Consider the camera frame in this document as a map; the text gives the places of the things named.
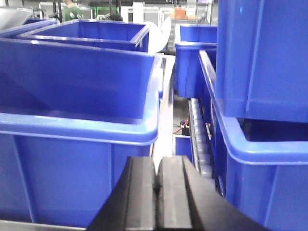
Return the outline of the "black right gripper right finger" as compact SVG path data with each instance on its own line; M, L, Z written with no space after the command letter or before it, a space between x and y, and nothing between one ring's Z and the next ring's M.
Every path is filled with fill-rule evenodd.
M185 156L163 157L158 169L159 231L265 231L227 202Z

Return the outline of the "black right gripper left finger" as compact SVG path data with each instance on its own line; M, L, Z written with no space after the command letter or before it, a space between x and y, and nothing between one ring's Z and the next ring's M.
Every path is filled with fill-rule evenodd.
M128 157L112 193L88 231L155 230L155 171L151 157Z

